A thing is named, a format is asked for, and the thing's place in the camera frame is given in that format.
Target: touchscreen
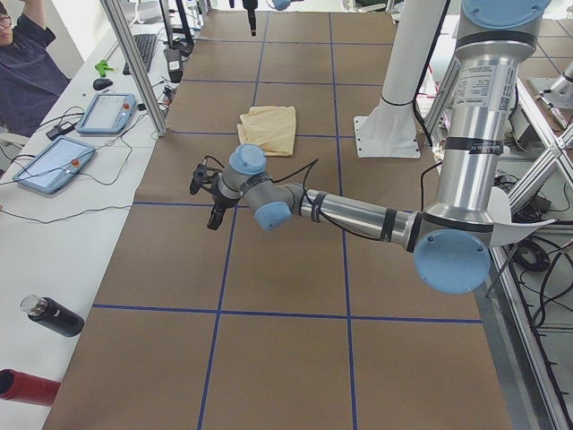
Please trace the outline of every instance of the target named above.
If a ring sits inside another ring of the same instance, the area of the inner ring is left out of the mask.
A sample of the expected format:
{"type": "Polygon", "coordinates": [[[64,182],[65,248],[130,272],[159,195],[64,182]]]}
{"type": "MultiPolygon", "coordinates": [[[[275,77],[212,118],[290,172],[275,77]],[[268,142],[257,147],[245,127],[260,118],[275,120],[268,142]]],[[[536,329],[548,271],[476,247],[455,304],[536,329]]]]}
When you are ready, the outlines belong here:
{"type": "Polygon", "coordinates": [[[113,128],[124,107],[124,96],[99,96],[82,128],[113,128]]]}
{"type": "Polygon", "coordinates": [[[85,146],[63,139],[39,159],[33,160],[21,173],[20,179],[49,187],[62,173],[62,168],[70,164],[73,159],[80,157],[85,150],[85,146]]]}

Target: person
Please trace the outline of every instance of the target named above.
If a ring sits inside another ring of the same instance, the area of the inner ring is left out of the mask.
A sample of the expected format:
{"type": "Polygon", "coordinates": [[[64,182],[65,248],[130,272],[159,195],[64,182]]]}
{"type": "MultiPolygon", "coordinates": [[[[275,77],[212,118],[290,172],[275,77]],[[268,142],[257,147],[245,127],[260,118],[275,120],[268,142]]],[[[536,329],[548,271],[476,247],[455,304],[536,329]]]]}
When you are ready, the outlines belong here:
{"type": "Polygon", "coordinates": [[[32,136],[69,80],[46,51],[56,35],[46,27],[43,0],[21,0],[16,26],[0,1],[0,125],[32,136]]]}

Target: keyboard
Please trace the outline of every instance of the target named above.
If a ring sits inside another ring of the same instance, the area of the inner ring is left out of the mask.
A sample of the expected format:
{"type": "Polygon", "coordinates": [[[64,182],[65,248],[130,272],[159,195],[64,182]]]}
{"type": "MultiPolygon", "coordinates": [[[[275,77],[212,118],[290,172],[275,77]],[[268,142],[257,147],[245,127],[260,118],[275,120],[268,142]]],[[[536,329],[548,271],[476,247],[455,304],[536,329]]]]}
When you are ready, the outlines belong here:
{"type": "MultiPolygon", "coordinates": [[[[143,60],[143,65],[145,65],[145,71],[148,72],[151,68],[151,59],[155,54],[155,44],[158,38],[155,34],[134,34],[133,39],[140,51],[141,60],[143,60]]],[[[127,63],[125,63],[123,73],[131,74],[127,63]]]]}

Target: dark shirt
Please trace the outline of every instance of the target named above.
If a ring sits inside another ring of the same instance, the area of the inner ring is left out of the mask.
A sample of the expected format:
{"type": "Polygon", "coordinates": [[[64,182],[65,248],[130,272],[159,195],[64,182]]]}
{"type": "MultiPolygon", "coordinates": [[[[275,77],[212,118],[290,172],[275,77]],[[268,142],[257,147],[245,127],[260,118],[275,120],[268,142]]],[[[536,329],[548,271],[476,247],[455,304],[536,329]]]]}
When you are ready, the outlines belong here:
{"type": "Polygon", "coordinates": [[[32,136],[69,82],[46,51],[55,39],[22,14],[0,47],[0,121],[12,133],[32,136]]]}

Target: person's arm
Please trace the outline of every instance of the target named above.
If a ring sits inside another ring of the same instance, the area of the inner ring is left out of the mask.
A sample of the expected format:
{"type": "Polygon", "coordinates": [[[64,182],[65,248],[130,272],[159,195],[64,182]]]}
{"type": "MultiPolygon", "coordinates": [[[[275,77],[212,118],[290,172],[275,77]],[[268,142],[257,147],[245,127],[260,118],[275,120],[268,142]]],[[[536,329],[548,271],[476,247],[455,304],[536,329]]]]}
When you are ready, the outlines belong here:
{"type": "Polygon", "coordinates": [[[24,2],[23,13],[42,29],[46,29],[46,9],[44,0],[21,0],[24,2]]]}

